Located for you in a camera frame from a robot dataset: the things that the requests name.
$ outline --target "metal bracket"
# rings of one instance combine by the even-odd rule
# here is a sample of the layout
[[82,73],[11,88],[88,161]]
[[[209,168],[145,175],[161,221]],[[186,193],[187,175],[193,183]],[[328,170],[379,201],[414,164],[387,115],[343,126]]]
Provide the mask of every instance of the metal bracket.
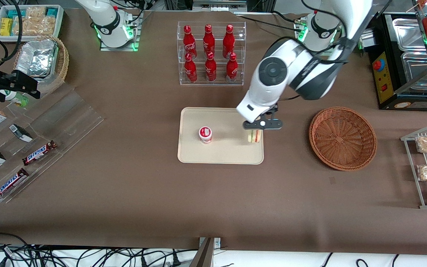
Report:
[[220,248],[220,238],[200,238],[200,248],[189,267],[212,267],[214,250]]
[[270,110],[266,113],[261,114],[259,119],[255,120],[253,123],[244,121],[243,127],[245,130],[279,130],[283,127],[283,122],[281,120],[275,119],[274,113],[278,111],[278,104],[275,104]]

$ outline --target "red switch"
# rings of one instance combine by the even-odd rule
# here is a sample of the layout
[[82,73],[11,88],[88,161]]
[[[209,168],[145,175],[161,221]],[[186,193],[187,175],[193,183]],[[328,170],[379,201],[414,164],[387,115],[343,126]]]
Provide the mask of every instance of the red switch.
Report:
[[375,61],[374,63],[373,63],[373,69],[374,70],[379,70],[381,68],[381,62],[378,60],[378,61]]

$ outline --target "brown table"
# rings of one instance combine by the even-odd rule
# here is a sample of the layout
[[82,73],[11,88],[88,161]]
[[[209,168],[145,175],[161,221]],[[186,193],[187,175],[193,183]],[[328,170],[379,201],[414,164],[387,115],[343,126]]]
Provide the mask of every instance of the brown table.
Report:
[[[182,164],[176,157],[181,110],[234,108],[268,46],[291,32],[247,21],[245,86],[184,87],[177,21],[242,18],[156,12],[143,24],[139,51],[130,53],[100,52],[87,13],[66,13],[66,80],[106,120],[17,198],[0,204],[0,231],[31,244],[194,248],[198,237],[216,236],[231,250],[427,254],[427,211],[417,208],[399,140],[427,126],[427,113],[378,110],[368,58],[351,55],[324,98],[282,102],[284,127],[265,133],[262,164]],[[310,148],[310,120],[336,105],[361,113],[376,131],[377,155],[361,171],[330,169]]]

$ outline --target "plastic bottle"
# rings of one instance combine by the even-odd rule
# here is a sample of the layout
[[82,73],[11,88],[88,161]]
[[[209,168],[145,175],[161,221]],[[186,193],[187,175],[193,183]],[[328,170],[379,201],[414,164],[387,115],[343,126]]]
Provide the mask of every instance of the plastic bottle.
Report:
[[203,36],[203,51],[206,55],[210,52],[215,56],[215,37],[212,34],[212,25],[205,25],[205,35]]
[[230,60],[227,62],[227,82],[234,83],[237,79],[237,69],[238,69],[238,63],[237,63],[237,54],[231,53],[230,54]]
[[195,38],[192,35],[192,31],[189,25],[184,26],[184,49],[185,52],[192,55],[192,59],[197,57],[197,49],[195,49]]
[[207,61],[205,61],[205,78],[209,82],[217,79],[217,63],[212,52],[207,54]]
[[185,74],[187,75],[189,83],[195,83],[197,81],[197,69],[195,63],[192,61],[191,54],[185,54]]
[[21,95],[20,93],[10,90],[0,90],[0,93],[3,93],[6,96],[6,101],[14,103],[16,106],[23,107],[29,103],[29,98],[27,98],[27,96]]
[[234,37],[234,26],[227,25],[227,33],[224,37],[224,50],[222,52],[222,55],[224,58],[228,59],[230,56],[230,53],[234,51],[235,47],[235,37]]

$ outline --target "brown wicker basket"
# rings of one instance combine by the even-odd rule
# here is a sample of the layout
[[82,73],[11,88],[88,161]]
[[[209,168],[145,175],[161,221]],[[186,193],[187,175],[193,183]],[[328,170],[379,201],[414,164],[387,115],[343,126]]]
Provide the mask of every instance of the brown wicker basket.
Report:
[[309,139],[319,159],[341,171],[362,169],[377,152],[377,137],[367,120],[340,106],[324,109],[314,116]]
[[[43,41],[43,40],[47,40],[47,39],[50,39],[50,40],[56,42],[58,45],[58,48],[59,48],[59,52],[57,53],[57,63],[56,63],[56,69],[55,69],[55,73],[57,74],[57,76],[56,76],[55,80],[50,82],[50,83],[43,83],[43,82],[41,83],[40,82],[37,85],[37,89],[41,93],[51,93],[55,89],[59,88],[59,86],[61,86],[64,83],[65,77],[67,76],[67,71],[68,71],[68,51],[67,51],[67,48],[64,46],[63,42],[60,39],[55,38],[53,36],[44,35],[44,36],[36,37],[36,41]],[[16,69],[17,60],[19,59],[20,55],[21,55],[21,48],[19,49],[19,51],[16,54],[16,60],[14,62],[14,69]]]

